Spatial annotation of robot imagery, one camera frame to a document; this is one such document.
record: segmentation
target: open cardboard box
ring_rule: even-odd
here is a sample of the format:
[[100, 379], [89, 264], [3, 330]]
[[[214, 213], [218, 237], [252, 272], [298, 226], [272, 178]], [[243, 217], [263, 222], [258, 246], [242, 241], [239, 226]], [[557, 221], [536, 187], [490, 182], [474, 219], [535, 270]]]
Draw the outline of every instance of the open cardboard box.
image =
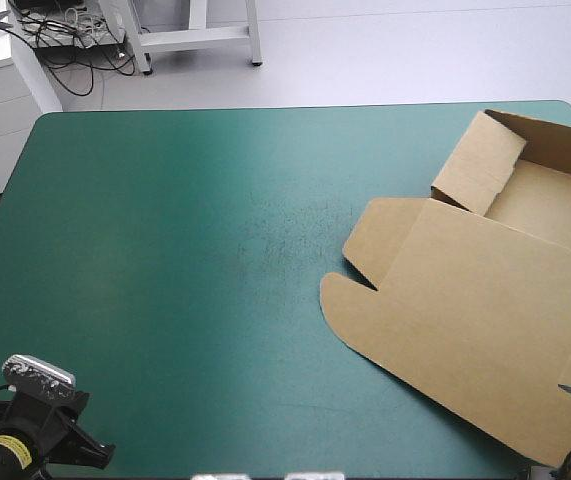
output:
[[372, 200], [321, 304], [352, 349], [521, 454], [571, 450], [571, 128], [479, 113], [431, 199]]

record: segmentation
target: gray floor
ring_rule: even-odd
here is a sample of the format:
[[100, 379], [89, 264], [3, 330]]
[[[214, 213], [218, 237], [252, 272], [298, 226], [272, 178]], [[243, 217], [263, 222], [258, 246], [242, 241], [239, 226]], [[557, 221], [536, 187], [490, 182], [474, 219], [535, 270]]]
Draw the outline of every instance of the gray floor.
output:
[[[137, 0], [169, 30], [184, 3]], [[97, 76], [66, 110], [192, 109], [560, 99], [571, 103], [571, 0], [257, 0], [265, 64], [247, 48], [158, 54], [154, 74]], [[244, 0], [210, 0], [211, 25]], [[77, 89], [87, 72], [62, 78]]]

